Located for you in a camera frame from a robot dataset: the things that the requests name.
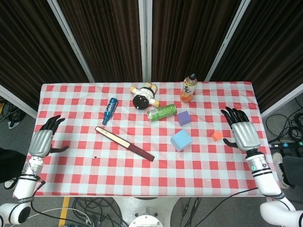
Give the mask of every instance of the table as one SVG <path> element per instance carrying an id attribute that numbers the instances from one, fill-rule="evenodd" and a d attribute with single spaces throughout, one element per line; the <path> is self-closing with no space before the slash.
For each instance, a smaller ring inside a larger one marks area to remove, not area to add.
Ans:
<path id="1" fill-rule="evenodd" d="M 130 86 L 144 83 L 44 84 L 35 131 L 48 118 L 66 118 L 53 138 L 53 147 L 70 146 L 61 154 L 44 158 L 41 178 L 46 184 L 37 195 L 50 196 L 229 196 L 255 187 L 245 154 L 215 142 L 211 135 L 232 133 L 220 109 L 243 110 L 254 123 L 264 152 L 273 167 L 258 104 L 249 82 L 199 82 L 194 99 L 180 101 L 182 82 L 155 83 L 160 106 L 175 104 L 178 113 L 188 111 L 191 123 L 179 126 L 177 116 L 149 122 L 146 112 L 133 107 Z M 110 98 L 119 100 L 106 130 L 155 156 L 150 162 L 95 131 L 102 125 Z M 185 129 L 193 138 L 177 152 L 170 143 Z M 260 195 L 257 190 L 242 196 Z"/>

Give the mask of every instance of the green can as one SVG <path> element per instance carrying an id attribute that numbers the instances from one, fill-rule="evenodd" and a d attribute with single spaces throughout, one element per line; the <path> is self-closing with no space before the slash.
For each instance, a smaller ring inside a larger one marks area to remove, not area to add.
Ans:
<path id="1" fill-rule="evenodd" d="M 151 122 L 157 121 L 164 117 L 168 117 L 170 115 L 176 114 L 177 108 L 174 104 L 167 105 L 165 107 L 159 107 L 154 110 L 150 110 L 147 112 L 147 117 Z"/>

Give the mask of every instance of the floor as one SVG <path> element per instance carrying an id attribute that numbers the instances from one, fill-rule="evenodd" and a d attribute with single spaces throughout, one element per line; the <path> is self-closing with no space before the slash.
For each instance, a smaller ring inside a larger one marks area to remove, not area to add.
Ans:
<path id="1" fill-rule="evenodd" d="M 303 95 L 300 95 L 297 98 L 297 101 L 303 105 Z M 300 107 L 292 100 L 291 102 L 287 103 L 285 106 L 281 107 L 276 113 L 284 114 L 289 116 L 292 112 L 298 110 Z M 272 118 L 268 121 L 268 125 L 271 130 L 275 133 L 279 133 L 281 128 L 284 125 L 285 120 L 283 118 Z M 0 147 L 7 148 L 7 149 L 14 149 L 23 154 L 27 153 L 27 149 L 29 147 L 29 143 L 33 134 L 35 125 L 35 120 L 30 116 L 26 116 L 25 119 L 20 122 L 20 124 L 11 130 L 8 129 L 7 121 L 0 122 Z M 275 138 L 267 129 L 267 137 L 269 140 Z M 0 185 L 0 204 L 4 204 L 6 202 L 14 202 L 12 198 L 13 191 L 7 191 Z M 303 188 L 296 187 L 295 189 L 288 189 L 285 190 L 287 197 L 293 200 L 294 206 L 298 210 L 303 210 Z M 70 198 L 69 207 L 72 206 L 73 201 L 75 198 Z M 194 203 L 194 198 L 191 199 L 189 210 L 187 215 L 184 217 L 182 226 L 186 223 L 188 216 L 190 214 L 190 210 Z M 202 217 L 204 217 L 210 210 L 212 210 L 223 198 L 202 198 L 201 204 L 196 212 L 196 215 L 193 218 L 193 226 L 197 223 Z M 266 223 L 260 213 L 259 213 L 259 206 L 261 203 L 265 201 L 264 197 L 255 197 L 255 198 L 245 198 L 245 197 L 237 197 L 237 198 L 230 198 L 226 202 L 224 202 L 214 213 L 212 213 L 204 222 L 203 226 L 225 226 L 225 227 L 269 227 L 272 226 Z M 180 221 L 183 213 L 183 209 L 188 202 L 188 198 L 181 198 L 176 203 L 172 215 L 170 217 L 171 220 L 171 227 L 179 227 Z M 60 208 L 62 207 L 63 197 L 35 197 L 34 207 L 39 211 L 49 210 L 53 208 Z M 118 212 L 117 205 L 115 202 L 113 203 L 113 208 Z M 108 214 L 112 219 L 116 222 L 119 222 L 117 215 L 112 211 L 110 207 L 103 207 L 103 214 Z M 99 214 L 100 208 L 96 207 L 94 211 Z M 54 215 L 59 217 L 61 211 L 55 210 L 50 211 L 48 214 Z M 75 215 L 68 211 L 67 218 L 72 220 L 80 221 Z M 39 227 L 39 226 L 47 226 L 47 227 L 54 227 L 58 226 L 58 220 L 45 217 L 43 215 L 37 215 L 29 220 L 27 220 L 21 226 L 23 227 Z M 111 226 L 111 222 L 106 220 L 103 222 L 102 226 Z"/>

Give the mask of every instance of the black curtain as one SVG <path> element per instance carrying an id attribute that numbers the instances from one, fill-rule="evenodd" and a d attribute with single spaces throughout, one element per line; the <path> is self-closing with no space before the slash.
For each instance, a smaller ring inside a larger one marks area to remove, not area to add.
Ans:
<path id="1" fill-rule="evenodd" d="M 303 83 L 303 1 L 252 0 L 212 81 L 251 81 L 261 112 Z"/>
<path id="2" fill-rule="evenodd" d="M 204 80 L 240 0 L 153 0 L 152 81 Z"/>
<path id="3" fill-rule="evenodd" d="M 88 82 L 47 1 L 0 1 L 0 84 L 38 109 L 43 83 Z"/>
<path id="4" fill-rule="evenodd" d="M 96 82 L 142 81 L 138 0 L 58 0 Z"/>

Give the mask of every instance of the small orange block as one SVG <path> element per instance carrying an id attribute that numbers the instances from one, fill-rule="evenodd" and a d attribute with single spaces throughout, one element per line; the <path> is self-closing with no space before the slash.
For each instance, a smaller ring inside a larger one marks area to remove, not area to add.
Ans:
<path id="1" fill-rule="evenodd" d="M 212 135 L 212 138 L 214 139 L 214 141 L 217 141 L 217 140 L 221 139 L 222 137 L 223 137 L 223 135 L 219 131 L 215 131 L 214 134 Z"/>

